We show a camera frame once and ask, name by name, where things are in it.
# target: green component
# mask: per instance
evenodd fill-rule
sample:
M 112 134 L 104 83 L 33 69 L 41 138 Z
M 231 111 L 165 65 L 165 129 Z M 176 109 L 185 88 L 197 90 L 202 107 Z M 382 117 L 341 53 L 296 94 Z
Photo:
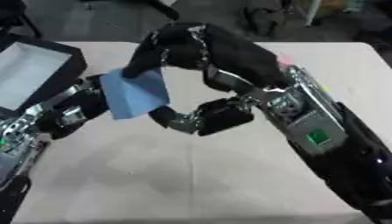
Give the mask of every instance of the green component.
M 315 129 L 312 132 L 306 134 L 308 139 L 316 145 L 321 145 L 330 140 L 328 135 L 322 129 Z

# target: blue sponge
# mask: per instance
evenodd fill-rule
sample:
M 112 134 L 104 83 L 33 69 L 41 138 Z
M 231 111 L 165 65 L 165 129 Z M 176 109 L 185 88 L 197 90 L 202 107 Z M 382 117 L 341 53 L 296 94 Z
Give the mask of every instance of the blue sponge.
M 124 78 L 123 70 L 116 69 L 100 79 L 115 120 L 141 116 L 170 103 L 160 69 L 144 72 L 135 79 Z

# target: table surface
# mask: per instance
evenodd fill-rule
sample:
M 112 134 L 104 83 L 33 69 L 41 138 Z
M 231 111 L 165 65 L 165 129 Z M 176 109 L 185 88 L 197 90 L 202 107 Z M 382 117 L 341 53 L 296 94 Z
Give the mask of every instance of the table surface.
M 125 66 L 137 47 L 66 44 L 82 49 L 84 75 Z M 392 73 L 370 46 L 260 45 L 293 57 L 391 145 Z M 199 72 L 164 73 L 172 106 L 180 111 L 228 97 L 205 87 Z M 32 178 L 14 223 L 367 223 L 258 112 L 250 124 L 207 137 L 162 129 L 147 115 L 115 122 L 107 113 L 53 143 Z

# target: robotic arm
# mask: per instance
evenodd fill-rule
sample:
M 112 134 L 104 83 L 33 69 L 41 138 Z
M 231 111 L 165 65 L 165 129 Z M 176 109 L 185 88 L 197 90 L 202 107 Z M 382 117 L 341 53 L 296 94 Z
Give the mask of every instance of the robotic arm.
M 343 103 L 297 66 L 211 24 L 169 24 L 152 33 L 125 69 L 131 77 L 161 63 L 203 72 L 206 85 L 234 91 L 190 114 L 170 107 L 150 113 L 166 128 L 210 135 L 253 120 L 260 109 L 325 184 L 374 223 L 392 220 L 392 154 Z
M 200 136 L 249 123 L 259 109 L 325 184 L 374 223 L 392 220 L 392 156 L 344 104 L 334 101 L 297 66 L 211 24 L 168 24 L 136 49 L 127 78 L 164 66 L 200 70 L 203 81 L 235 97 L 210 101 L 190 114 L 164 106 L 150 117 L 165 128 Z M 0 147 L 0 221 L 9 223 L 31 181 L 29 170 L 48 145 L 108 109 L 97 76 L 4 119 Z

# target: open box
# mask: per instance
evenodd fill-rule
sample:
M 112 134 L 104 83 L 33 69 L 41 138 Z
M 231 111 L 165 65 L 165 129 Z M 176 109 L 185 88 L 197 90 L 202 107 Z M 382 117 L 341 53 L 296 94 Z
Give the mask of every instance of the open box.
M 61 93 L 87 68 L 81 50 L 10 34 L 0 39 L 0 117 Z

